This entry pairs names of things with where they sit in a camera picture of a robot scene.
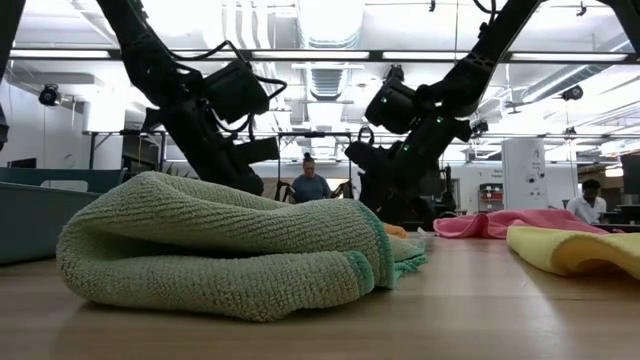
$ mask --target yellow towel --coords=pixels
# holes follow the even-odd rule
[[[387,233],[387,235],[393,235],[401,239],[409,237],[409,233],[405,229],[391,224],[384,224],[384,232]]]
[[[511,226],[507,243],[529,264],[554,274],[604,273],[617,265],[640,279],[640,233],[596,235]]]

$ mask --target ceiling light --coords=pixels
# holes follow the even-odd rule
[[[385,51],[382,58],[386,60],[456,60],[462,59],[462,52],[430,52],[430,51]]]
[[[10,57],[15,58],[63,58],[63,59],[109,59],[105,50],[11,50]]]
[[[293,70],[364,70],[364,65],[303,63],[292,64],[291,68]]]
[[[285,50],[285,51],[254,51],[254,59],[277,60],[363,60],[369,58],[368,51],[344,51],[344,50]]]
[[[515,61],[559,61],[559,62],[598,62],[622,61],[628,54],[582,54],[582,53],[514,53],[510,60]]]
[[[193,50],[171,50],[172,52],[183,56],[183,57],[196,57],[206,53],[206,50],[202,51],[193,51]],[[236,59],[236,54],[230,50],[218,51],[217,53],[207,57],[207,59],[216,59],[216,60],[234,60]]]

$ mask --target desk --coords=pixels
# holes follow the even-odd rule
[[[502,240],[435,239],[395,291],[272,324],[86,304],[53,262],[0,268],[0,359],[633,359],[640,282],[565,279]]]

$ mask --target ceiling duct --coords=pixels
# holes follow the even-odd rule
[[[364,0],[297,0],[298,35],[303,49],[357,49],[364,18]],[[344,105],[339,100],[347,85],[347,63],[332,63],[331,68],[318,64],[306,69],[307,115],[312,130],[336,130]],[[309,149],[320,159],[336,156],[336,141],[332,137],[311,140]]]
[[[634,49],[625,33],[614,37],[595,52],[633,52]],[[613,65],[569,65],[544,78],[520,94],[520,105],[531,104],[563,92],[578,83],[587,80]]]
[[[297,0],[296,8],[301,48],[357,48],[364,17],[364,0]],[[314,98],[334,101],[342,95],[349,70],[305,71],[306,82]]]

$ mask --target gray shirt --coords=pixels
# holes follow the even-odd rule
[[[295,191],[293,198],[297,203],[325,199],[331,195],[327,180],[320,175],[314,175],[312,178],[300,175],[293,181],[291,187]]]

